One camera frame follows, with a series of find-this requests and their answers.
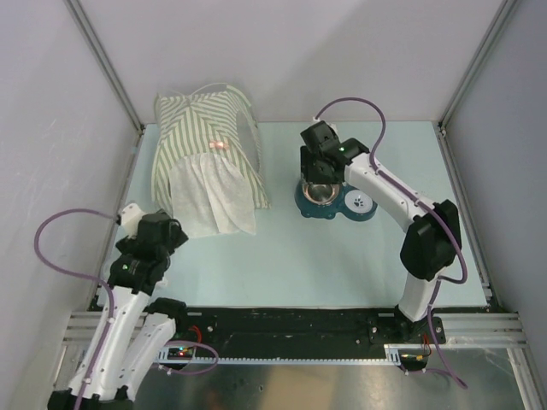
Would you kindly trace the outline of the stainless steel bowl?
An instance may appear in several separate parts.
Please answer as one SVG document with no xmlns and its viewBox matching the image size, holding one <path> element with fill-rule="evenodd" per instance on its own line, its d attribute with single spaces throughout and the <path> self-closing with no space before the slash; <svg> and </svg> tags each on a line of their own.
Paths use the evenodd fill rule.
<svg viewBox="0 0 547 410">
<path fill-rule="evenodd" d="M 304 184 L 303 195 L 317 205 L 327 205 L 338 195 L 338 187 L 331 184 Z"/>
</svg>

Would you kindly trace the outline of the teal double bowl stand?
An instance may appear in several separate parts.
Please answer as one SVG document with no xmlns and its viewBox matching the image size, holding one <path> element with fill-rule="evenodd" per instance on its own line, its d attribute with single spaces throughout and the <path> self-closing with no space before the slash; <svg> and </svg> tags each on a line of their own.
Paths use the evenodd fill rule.
<svg viewBox="0 0 547 410">
<path fill-rule="evenodd" d="M 355 222 L 365 222 L 375 216 L 378 204 L 367 194 L 347 184 L 332 184 L 338 187 L 337 197 L 327 205 L 317 205 L 309 202 L 303 195 L 301 181 L 294 194 L 295 203 L 304 218 L 333 220 L 341 214 L 346 219 Z"/>
</svg>

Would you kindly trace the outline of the striped green white pet tent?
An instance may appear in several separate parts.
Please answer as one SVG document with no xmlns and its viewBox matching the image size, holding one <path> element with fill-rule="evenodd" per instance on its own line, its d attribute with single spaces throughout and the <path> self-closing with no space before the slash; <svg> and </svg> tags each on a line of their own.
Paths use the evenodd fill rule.
<svg viewBox="0 0 547 410">
<path fill-rule="evenodd" d="M 190 238 L 256 233 L 270 201 L 262 140 L 248 97 L 226 83 L 159 94 L 151 198 Z"/>
</svg>

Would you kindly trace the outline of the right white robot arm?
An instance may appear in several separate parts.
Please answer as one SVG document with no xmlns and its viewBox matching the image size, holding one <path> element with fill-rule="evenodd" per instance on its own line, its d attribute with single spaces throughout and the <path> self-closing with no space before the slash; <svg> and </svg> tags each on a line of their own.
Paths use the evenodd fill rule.
<svg viewBox="0 0 547 410">
<path fill-rule="evenodd" d="M 420 196 L 381 166 L 370 150 L 350 138 L 340 141 L 321 120 L 301 132 L 301 175 L 312 185 L 350 185 L 384 209 L 404 233 L 400 260 L 407 271 L 403 295 L 396 305 L 395 332 L 407 343 L 426 331 L 441 272 L 462 256 L 457 206 Z"/>
</svg>

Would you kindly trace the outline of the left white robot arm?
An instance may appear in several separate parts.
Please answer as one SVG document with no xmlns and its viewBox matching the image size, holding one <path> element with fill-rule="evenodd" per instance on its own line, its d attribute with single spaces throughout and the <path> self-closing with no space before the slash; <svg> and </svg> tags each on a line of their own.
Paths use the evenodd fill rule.
<svg viewBox="0 0 547 410">
<path fill-rule="evenodd" d="M 164 211 L 123 208 L 117 224 L 126 235 L 120 256 L 101 283 L 107 292 L 91 344 L 65 390 L 51 394 L 49 409 L 131 409 L 145 374 L 164 345 L 183 339 L 190 321 L 184 302 L 152 294 L 174 251 L 188 237 Z"/>
</svg>

